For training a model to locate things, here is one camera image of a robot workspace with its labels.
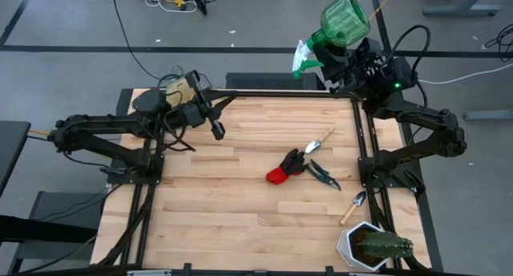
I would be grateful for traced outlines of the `black side desk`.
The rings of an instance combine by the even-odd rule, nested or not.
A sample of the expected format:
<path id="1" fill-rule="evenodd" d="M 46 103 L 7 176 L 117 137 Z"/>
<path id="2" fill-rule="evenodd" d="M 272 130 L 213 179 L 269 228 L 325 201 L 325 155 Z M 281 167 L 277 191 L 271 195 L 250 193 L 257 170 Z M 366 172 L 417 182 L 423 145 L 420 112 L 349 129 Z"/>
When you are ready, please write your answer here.
<path id="1" fill-rule="evenodd" d="M 0 196 L 26 143 L 30 123 L 0 120 Z"/>

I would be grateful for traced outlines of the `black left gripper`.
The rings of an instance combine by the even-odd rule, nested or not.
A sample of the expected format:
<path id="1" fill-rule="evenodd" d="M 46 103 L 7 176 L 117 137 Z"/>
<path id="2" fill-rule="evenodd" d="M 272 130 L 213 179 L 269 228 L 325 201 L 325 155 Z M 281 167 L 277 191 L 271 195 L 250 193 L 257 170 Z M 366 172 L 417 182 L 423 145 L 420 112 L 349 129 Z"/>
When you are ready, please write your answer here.
<path id="1" fill-rule="evenodd" d="M 210 88 L 202 89 L 200 87 L 200 75 L 196 70 L 192 70 L 184 76 L 192 74 L 196 74 L 199 78 L 199 97 L 193 102 L 179 105 L 179 111 L 183 114 L 186 125 L 192 128 L 196 128 L 208 120 L 211 124 L 211 131 L 215 139 L 222 140 L 225 135 L 225 129 L 219 119 L 222 115 L 222 110 L 226 108 L 237 95 L 229 95 L 223 91 L 214 91 Z M 213 104 L 215 99 L 220 99 L 220 101 Z"/>

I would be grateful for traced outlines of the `white hexagonal plant pot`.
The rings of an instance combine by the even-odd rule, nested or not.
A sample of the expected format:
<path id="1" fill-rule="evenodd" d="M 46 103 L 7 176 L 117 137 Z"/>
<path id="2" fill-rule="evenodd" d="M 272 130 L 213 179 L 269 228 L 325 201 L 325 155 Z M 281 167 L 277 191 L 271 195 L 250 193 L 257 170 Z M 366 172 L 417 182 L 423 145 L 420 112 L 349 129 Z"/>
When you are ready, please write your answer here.
<path id="1" fill-rule="evenodd" d="M 385 232 L 384 230 L 363 221 L 351 229 L 341 233 L 337 244 L 337 252 L 351 266 L 375 272 L 386 264 L 388 258 L 366 257 L 355 246 L 356 242 L 362 239 L 365 232 Z"/>

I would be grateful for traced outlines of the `grey desk leg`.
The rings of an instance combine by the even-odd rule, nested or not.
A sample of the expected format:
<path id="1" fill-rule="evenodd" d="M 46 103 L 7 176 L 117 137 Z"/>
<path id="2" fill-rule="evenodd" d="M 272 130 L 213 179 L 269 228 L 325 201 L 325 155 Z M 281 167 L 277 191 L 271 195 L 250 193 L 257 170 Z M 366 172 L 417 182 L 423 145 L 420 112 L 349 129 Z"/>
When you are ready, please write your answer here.
<path id="1" fill-rule="evenodd" d="M 448 6 L 426 6 L 422 14 L 425 16 L 447 16 L 447 17 L 479 17 L 495 16 L 501 11 L 499 5 L 482 5 L 478 0 L 461 0 L 459 3 Z"/>

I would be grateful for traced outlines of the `green cactus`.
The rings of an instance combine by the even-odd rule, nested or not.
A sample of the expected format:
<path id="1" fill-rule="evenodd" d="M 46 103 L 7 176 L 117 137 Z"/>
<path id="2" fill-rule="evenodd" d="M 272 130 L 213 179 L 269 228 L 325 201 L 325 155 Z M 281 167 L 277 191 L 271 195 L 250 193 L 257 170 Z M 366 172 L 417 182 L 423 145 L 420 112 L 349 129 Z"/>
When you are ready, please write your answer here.
<path id="1" fill-rule="evenodd" d="M 413 242 L 392 232 L 365 232 L 355 246 L 366 257 L 408 258 L 414 253 Z"/>

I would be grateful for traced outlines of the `black flat beam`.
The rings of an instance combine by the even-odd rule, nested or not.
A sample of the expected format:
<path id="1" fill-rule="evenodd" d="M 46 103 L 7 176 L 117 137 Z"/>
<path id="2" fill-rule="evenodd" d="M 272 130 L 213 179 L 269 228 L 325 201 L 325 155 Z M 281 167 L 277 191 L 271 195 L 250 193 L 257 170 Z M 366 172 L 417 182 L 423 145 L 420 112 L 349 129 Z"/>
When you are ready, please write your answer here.
<path id="1" fill-rule="evenodd" d="M 0 215 L 0 242 L 83 243 L 96 234 L 91 228 Z"/>

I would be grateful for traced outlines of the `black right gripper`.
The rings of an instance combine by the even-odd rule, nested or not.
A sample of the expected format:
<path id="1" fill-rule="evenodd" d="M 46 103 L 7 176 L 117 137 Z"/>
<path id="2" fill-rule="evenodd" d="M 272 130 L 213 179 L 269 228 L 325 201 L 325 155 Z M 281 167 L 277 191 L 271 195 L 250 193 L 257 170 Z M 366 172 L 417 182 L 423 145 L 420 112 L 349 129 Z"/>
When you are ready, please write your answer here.
<path id="1" fill-rule="evenodd" d="M 354 95 L 358 98 L 384 98 L 386 87 L 380 86 L 384 75 L 380 61 L 381 44 L 365 37 L 353 51 L 328 43 L 313 45 L 313 53 L 323 63 L 321 72 L 324 81 L 339 83 L 334 97 Z"/>

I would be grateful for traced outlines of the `green pruning shears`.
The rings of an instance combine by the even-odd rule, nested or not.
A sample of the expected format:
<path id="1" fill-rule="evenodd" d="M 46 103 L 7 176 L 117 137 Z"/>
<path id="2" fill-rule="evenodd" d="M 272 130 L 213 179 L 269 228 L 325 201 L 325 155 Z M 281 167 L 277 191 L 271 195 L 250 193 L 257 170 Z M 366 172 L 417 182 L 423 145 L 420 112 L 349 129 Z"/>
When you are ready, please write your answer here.
<path id="1" fill-rule="evenodd" d="M 333 177 L 331 177 L 329 172 L 324 170 L 315 160 L 311 160 L 308 163 L 307 170 L 321 183 L 341 191 L 341 186 L 338 184 L 338 182 Z"/>

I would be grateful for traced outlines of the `red and black gardening glove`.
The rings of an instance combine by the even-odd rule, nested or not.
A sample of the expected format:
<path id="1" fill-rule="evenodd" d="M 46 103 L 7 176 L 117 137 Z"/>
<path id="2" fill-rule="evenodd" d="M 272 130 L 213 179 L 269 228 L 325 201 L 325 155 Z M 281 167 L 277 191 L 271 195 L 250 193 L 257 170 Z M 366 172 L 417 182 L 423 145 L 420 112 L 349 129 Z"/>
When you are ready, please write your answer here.
<path id="1" fill-rule="evenodd" d="M 307 169 L 305 164 L 305 153 L 297 148 L 288 152 L 283 161 L 272 171 L 266 174 L 267 182 L 280 185 L 287 181 L 290 176 L 302 174 Z"/>

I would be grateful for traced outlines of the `narrow dark trowel wooden handle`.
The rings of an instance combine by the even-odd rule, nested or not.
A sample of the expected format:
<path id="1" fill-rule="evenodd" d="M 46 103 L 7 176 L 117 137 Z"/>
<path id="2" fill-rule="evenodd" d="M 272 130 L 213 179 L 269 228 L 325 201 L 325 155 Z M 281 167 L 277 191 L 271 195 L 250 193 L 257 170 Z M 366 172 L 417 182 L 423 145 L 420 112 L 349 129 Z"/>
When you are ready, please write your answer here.
<path id="1" fill-rule="evenodd" d="M 348 219 L 352 216 L 353 212 L 356 210 L 357 207 L 360 207 L 363 202 L 365 201 L 366 199 L 366 192 L 365 191 L 361 191 L 354 199 L 353 199 L 353 202 L 352 202 L 352 205 L 349 207 L 349 209 L 346 211 L 345 215 L 343 216 L 343 218 L 339 221 L 339 224 L 340 225 L 344 225 Z"/>

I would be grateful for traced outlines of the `wide silver trowel wooden handle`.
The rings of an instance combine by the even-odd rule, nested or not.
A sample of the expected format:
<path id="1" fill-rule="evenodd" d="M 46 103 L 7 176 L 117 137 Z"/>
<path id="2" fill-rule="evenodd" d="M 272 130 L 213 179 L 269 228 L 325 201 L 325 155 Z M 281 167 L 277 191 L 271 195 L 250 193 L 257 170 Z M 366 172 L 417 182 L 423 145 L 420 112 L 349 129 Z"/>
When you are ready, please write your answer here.
<path id="1" fill-rule="evenodd" d="M 305 147 L 305 153 L 310 154 L 321 146 L 321 143 L 335 130 L 335 127 L 328 128 L 317 140 L 312 140 Z"/>

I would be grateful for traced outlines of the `grey desk foot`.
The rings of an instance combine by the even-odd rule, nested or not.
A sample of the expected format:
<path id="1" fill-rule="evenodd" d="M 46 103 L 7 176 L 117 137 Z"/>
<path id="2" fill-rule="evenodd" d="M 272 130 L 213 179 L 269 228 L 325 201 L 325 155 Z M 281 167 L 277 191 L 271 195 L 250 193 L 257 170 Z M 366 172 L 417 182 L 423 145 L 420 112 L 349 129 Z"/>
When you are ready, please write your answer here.
<path id="1" fill-rule="evenodd" d="M 468 111 L 463 115 L 463 119 L 466 121 L 513 120 L 513 109 Z"/>

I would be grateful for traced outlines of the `green spray bottle white nozzle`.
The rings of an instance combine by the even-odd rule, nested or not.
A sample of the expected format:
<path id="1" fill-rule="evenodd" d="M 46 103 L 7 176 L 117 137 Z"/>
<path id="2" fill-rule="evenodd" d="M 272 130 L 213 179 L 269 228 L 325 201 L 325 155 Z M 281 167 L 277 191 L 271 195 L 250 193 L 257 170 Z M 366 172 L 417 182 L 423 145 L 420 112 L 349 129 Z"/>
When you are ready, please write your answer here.
<path id="1" fill-rule="evenodd" d="M 325 67 L 321 56 L 309 60 L 314 47 L 329 44 L 345 48 L 370 32 L 369 19 L 358 0 L 333 0 L 321 13 L 321 27 L 303 42 L 298 41 L 293 56 L 292 75 L 299 79 L 303 71 L 311 67 Z"/>

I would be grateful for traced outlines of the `black perforated computer tower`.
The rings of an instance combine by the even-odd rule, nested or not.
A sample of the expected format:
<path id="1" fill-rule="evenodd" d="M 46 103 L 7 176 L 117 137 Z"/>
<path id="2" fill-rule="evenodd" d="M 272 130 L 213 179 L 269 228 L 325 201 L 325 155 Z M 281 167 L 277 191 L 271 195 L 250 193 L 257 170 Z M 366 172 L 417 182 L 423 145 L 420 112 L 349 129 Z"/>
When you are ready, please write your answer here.
<path id="1" fill-rule="evenodd" d="M 291 73 L 228 73 L 227 89 L 324 91 L 316 73 L 304 73 L 294 79 Z"/>

